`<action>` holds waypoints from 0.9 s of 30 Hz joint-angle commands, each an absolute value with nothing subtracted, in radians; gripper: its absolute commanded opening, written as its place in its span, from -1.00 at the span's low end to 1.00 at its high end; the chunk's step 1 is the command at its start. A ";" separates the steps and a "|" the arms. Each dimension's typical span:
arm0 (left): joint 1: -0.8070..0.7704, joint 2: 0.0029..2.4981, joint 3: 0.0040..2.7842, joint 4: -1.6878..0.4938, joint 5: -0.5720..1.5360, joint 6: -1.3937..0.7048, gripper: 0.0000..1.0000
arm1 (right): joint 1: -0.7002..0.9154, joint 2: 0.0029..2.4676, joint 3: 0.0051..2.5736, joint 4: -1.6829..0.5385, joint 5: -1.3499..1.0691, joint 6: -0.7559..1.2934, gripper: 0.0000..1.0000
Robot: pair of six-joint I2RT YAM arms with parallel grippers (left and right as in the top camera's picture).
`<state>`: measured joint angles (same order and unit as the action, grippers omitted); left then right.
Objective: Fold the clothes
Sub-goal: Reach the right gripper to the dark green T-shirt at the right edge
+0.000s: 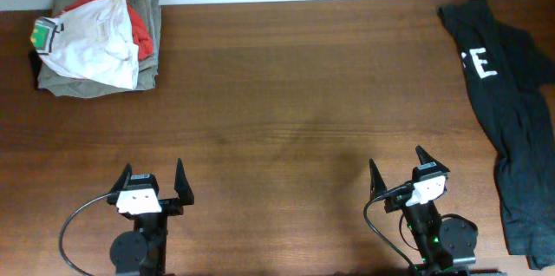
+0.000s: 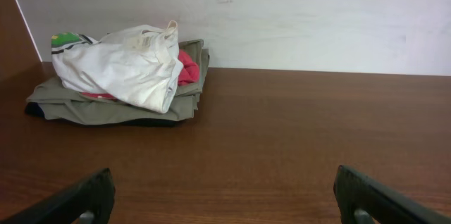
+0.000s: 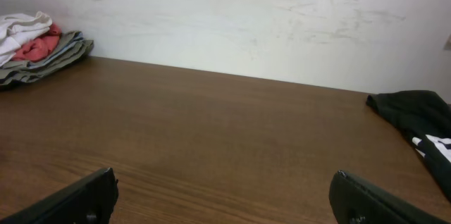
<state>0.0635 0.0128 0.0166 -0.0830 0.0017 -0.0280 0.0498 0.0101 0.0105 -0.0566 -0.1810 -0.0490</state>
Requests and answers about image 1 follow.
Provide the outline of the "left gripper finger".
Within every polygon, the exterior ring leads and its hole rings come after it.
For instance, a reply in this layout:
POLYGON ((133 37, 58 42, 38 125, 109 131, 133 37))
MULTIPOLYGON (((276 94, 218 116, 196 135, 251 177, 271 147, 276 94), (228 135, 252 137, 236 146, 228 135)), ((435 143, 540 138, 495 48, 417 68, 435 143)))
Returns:
POLYGON ((127 185, 127 182, 129 181, 130 177, 132 176, 132 167, 131 165, 128 163, 124 168, 123 171, 120 175, 120 177, 118 178, 118 180, 115 182, 115 184, 112 186, 112 188, 110 189, 110 193, 111 194, 117 194, 120 191, 122 191, 124 189, 124 187, 127 185))
POLYGON ((177 160, 174 190, 177 193, 182 205, 194 204, 194 194, 186 178, 183 161, 180 158, 177 160))

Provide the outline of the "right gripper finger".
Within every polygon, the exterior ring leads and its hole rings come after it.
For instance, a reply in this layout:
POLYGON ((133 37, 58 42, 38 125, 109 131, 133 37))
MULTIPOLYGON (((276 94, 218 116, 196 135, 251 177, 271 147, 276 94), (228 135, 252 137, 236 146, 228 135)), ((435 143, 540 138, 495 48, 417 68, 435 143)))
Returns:
POLYGON ((377 165, 373 159, 369 160, 370 173, 370 199, 383 200, 387 192, 387 186, 379 172, 377 165))
POLYGON ((432 157, 422 146, 418 145, 415 152, 420 162, 420 168, 435 167, 437 160, 432 157))

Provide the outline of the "dark green t-shirt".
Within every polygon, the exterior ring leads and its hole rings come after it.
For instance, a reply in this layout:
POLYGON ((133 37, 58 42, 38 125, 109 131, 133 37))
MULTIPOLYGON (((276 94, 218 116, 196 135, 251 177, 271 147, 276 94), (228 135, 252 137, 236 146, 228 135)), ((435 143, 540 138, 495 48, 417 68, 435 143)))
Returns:
POLYGON ((531 35, 502 23, 486 0, 438 16, 460 52, 469 101, 497 152, 493 173, 508 252, 532 270, 554 264, 554 132, 540 88, 554 62, 531 35))

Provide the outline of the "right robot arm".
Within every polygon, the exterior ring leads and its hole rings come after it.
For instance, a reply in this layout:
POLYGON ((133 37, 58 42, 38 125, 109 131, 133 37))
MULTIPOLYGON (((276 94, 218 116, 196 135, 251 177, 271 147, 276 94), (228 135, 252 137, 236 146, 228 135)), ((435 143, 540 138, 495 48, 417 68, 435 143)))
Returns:
POLYGON ((447 192, 449 168, 437 161, 423 147, 415 148, 420 165, 413 168, 409 181, 388 189, 374 161, 369 162, 370 199, 363 217, 370 229, 408 263, 411 275, 469 275, 476 262, 474 249, 478 228, 458 214, 440 214, 434 201, 447 192), (422 263, 415 264, 386 238, 369 219, 369 207, 384 203, 386 213, 402 212, 400 221, 415 241, 422 263))

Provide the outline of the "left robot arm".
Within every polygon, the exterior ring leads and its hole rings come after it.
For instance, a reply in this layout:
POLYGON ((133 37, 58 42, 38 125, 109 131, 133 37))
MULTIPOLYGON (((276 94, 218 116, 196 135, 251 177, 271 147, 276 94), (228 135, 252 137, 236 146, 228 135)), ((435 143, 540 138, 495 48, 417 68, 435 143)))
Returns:
POLYGON ((181 216, 194 204, 182 160, 177 160, 174 198, 161 199, 153 174, 134 174, 127 164, 108 192, 107 203, 134 223, 132 230, 113 241, 109 257, 117 275, 164 275, 166 273, 167 219, 181 216))

